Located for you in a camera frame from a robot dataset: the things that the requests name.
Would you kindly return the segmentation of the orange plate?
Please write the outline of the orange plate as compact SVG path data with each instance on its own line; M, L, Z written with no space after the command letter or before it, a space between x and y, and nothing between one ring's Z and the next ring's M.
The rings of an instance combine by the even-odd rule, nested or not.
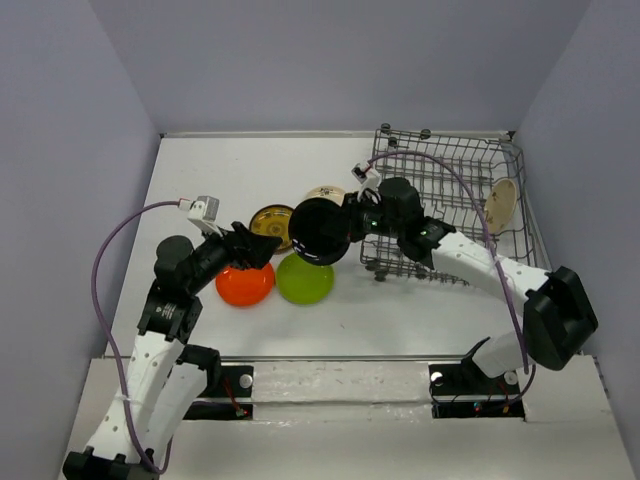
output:
M234 307L251 307L262 302L275 286L271 263L259 269L227 267L215 278L215 288L224 302Z

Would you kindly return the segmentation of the black plate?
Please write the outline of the black plate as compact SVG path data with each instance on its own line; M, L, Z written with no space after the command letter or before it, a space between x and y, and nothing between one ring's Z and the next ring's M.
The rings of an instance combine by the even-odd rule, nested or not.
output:
M340 205L323 198L301 202L290 218L294 252L315 266L337 263L348 251L348 221Z

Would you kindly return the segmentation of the cream floral plate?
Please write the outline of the cream floral plate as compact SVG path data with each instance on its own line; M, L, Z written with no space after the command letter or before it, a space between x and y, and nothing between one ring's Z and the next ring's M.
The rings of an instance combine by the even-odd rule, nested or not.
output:
M517 200L518 188L513 180L503 178L495 183L484 205L490 234L497 235L507 227L514 215Z

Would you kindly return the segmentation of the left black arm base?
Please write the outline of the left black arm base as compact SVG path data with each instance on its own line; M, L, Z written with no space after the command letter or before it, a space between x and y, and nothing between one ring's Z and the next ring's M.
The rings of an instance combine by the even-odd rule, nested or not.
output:
M215 387L208 386L184 416L189 421L249 421L253 419L254 367L223 365Z

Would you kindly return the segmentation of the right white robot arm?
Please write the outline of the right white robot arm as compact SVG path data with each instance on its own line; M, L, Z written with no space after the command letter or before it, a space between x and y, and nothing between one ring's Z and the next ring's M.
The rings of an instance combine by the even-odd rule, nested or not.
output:
M507 371L537 365L562 370L596 331L598 321L579 276L547 271L496 253L452 225L425 214L417 190L402 178L377 194L350 193L342 208L352 242L369 234L395 239L408 259L461 279L505 302L513 327L476 343L461 362L460 379L482 392Z

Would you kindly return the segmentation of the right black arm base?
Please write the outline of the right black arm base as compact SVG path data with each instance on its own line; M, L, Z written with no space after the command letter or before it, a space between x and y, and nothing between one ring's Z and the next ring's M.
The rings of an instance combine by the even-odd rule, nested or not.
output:
M508 386L503 377L489 378L472 362L488 340L478 342L459 363L429 366L434 419L525 418L518 380Z

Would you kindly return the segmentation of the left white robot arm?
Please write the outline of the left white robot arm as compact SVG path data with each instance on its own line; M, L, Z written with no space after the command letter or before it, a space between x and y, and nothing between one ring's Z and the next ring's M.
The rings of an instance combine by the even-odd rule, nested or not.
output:
M166 471L184 415L221 383L219 352L189 342L202 311L199 293L227 267L266 266L280 244L235 222L199 246L184 236L158 245L132 354L117 364L120 386L83 451L68 453L66 478L157 479Z

